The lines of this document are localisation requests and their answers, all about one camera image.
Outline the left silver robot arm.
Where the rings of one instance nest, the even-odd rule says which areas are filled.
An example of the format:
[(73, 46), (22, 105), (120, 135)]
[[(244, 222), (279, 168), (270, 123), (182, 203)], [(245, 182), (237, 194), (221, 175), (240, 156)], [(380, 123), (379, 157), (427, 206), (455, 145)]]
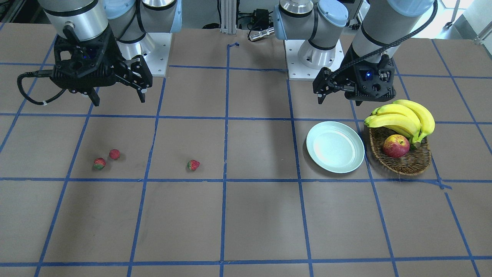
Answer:
[[(393, 100), (393, 56), (402, 42), (432, 22), (438, 10), (437, 0), (371, 0), (369, 5), (340, 67), (319, 65), (312, 83), (319, 103), (338, 91), (357, 106)], [(315, 52), (334, 53), (348, 16), (346, 6), (337, 0), (281, 0), (273, 11), (275, 36), (303, 40), (300, 58), (313, 68)]]

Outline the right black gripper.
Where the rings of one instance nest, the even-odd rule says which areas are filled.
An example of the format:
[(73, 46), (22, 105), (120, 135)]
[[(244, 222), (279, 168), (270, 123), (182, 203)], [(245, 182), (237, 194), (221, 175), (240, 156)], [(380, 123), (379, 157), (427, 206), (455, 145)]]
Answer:
[(146, 90), (153, 86), (152, 73), (143, 55), (123, 60), (110, 26), (95, 38), (82, 41), (71, 25), (63, 27), (65, 37), (57, 36), (54, 46), (55, 65), (51, 81), (69, 91), (87, 93), (95, 107), (100, 97), (95, 87), (106, 87), (117, 81), (136, 90), (140, 102), (146, 101)]

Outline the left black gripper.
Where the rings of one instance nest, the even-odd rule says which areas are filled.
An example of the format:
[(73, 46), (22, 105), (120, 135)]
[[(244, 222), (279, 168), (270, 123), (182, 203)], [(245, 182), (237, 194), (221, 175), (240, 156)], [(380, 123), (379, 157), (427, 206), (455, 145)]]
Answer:
[[(321, 68), (312, 82), (313, 93), (317, 95), (318, 104), (321, 105), (325, 97), (339, 90), (329, 85), (329, 68)], [(387, 102), (395, 98), (393, 86), (395, 77), (395, 62), (389, 55), (376, 55), (376, 63), (363, 60), (343, 70), (338, 75), (339, 84), (353, 87), (353, 92), (346, 91), (344, 96), (353, 100), (356, 106), (362, 102)]]

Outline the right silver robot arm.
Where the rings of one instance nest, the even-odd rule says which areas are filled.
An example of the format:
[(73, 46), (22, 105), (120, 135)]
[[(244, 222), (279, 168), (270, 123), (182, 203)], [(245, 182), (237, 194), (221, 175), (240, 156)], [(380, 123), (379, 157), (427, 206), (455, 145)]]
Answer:
[(36, 73), (61, 92), (80, 93), (94, 106), (95, 89), (116, 83), (132, 87), (145, 102), (167, 56), (151, 34), (172, 35), (182, 27), (181, 0), (41, 0), (55, 27), (54, 68)]

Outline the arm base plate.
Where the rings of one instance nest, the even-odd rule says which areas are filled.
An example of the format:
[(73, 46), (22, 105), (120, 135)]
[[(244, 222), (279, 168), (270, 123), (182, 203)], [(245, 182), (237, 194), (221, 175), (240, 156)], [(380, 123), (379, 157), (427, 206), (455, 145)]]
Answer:
[(172, 37), (171, 33), (146, 33), (136, 41), (117, 43), (126, 60), (142, 55), (153, 77), (165, 77)]
[(337, 70), (344, 58), (340, 41), (330, 50), (316, 49), (307, 40), (285, 40), (284, 46), (289, 79), (293, 81), (313, 81), (323, 67)]

